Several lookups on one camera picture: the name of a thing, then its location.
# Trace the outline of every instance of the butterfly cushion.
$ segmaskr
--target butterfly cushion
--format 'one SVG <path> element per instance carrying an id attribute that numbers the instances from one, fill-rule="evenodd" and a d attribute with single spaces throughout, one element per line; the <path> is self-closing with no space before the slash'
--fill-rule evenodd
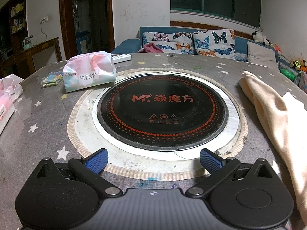
<path id="1" fill-rule="evenodd" d="M 193 54 L 192 34 L 191 33 L 154 33 L 147 32 L 143 34 L 143 45 L 153 42 L 157 47 L 163 50 L 164 53 L 186 53 Z"/>
<path id="2" fill-rule="evenodd" d="M 233 60 L 236 57 L 234 31 L 231 29 L 196 31 L 193 39 L 199 55 Z"/>

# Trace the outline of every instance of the electrical outlet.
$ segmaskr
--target electrical outlet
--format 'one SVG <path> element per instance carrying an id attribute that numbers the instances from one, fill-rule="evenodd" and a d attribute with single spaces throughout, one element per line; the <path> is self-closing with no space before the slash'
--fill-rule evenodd
<path id="1" fill-rule="evenodd" d="M 48 21 L 48 16 L 43 17 L 43 18 L 40 19 L 40 23 L 44 23 L 46 21 Z"/>

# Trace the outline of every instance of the gray pillow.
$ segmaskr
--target gray pillow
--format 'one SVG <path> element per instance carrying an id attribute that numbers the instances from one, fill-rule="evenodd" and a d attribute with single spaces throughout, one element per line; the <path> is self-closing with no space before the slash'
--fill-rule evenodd
<path id="1" fill-rule="evenodd" d="M 248 41 L 248 62 L 267 66 L 279 71 L 276 63 L 275 52 L 250 41 Z"/>

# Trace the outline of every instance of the warning symbol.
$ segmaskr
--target warning symbol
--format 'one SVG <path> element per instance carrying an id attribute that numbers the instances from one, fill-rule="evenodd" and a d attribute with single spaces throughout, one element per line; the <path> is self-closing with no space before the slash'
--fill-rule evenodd
<path id="1" fill-rule="evenodd" d="M 166 115 L 166 114 L 161 114 L 161 115 L 160 115 L 160 118 L 161 118 L 161 119 L 167 119 L 167 115 Z"/>
<path id="2" fill-rule="evenodd" d="M 177 119 L 177 117 L 175 116 L 175 114 L 173 114 L 170 119 Z"/>
<path id="3" fill-rule="evenodd" d="M 158 117 L 155 114 L 153 114 L 149 119 L 158 119 Z"/>

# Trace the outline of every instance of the table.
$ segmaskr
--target table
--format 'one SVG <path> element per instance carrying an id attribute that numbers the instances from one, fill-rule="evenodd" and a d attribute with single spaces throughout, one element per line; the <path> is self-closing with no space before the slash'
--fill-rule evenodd
<path id="1" fill-rule="evenodd" d="M 121 72 L 150 67 L 171 69 L 173 66 L 201 73 L 225 86 L 244 108 L 248 122 L 248 137 L 237 158 L 242 163 L 254 163 L 257 158 L 265 158 L 271 165 L 274 160 L 279 165 L 283 182 L 293 194 L 285 164 L 265 134 L 254 106 L 241 90 L 238 81 L 241 73 L 247 70 L 273 87 L 280 95 L 291 92 L 305 106 L 307 106 L 307 95 L 277 70 L 222 58 L 185 54 L 173 56 L 168 56 L 166 53 L 136 53 L 132 54 L 131 61 L 116 64 L 116 70 Z M 67 122 L 74 105 L 87 89 L 66 94 L 63 82 L 57 86 L 40 87 L 41 78 L 51 71 L 60 70 L 64 65 L 65 62 L 46 65 L 21 83 L 24 92 L 14 103 L 17 111 L 0 135 L 0 194 L 5 195 L 0 200 L 0 223 L 5 226 L 4 229 L 15 230 L 21 227 L 14 209 L 14 201 L 24 182 L 43 157 L 51 157 L 54 162 L 65 162 L 58 152 L 63 153 L 64 150 L 68 151 L 67 160 L 80 156 L 68 138 Z M 30 131 L 35 124 L 38 128 L 34 132 Z M 108 172 L 102 172 L 102 177 L 123 191 L 126 188 L 182 188 L 185 191 L 203 179 L 198 177 L 175 182 L 137 180 Z M 304 227 L 295 209 L 287 228 L 301 230 Z"/>
<path id="2" fill-rule="evenodd" d="M 23 79 L 27 78 L 29 75 L 32 73 L 35 73 L 35 67 L 33 63 L 33 55 L 54 46 L 56 49 L 56 58 L 57 61 L 62 61 L 62 55 L 61 55 L 61 50 L 59 48 L 59 37 L 53 38 L 51 40 L 41 42 L 39 44 L 36 44 L 32 47 L 30 47 L 27 50 L 23 50 L 20 53 L 16 53 L 13 56 L 10 56 L 8 59 L 0 62 L 0 74 L 2 74 L 3 77 L 6 77 L 9 75 L 5 71 L 6 67 L 9 67 L 13 64 L 17 65 L 17 69 L 19 72 L 19 76 Z M 26 60 L 27 66 L 22 63 L 22 61 Z"/>

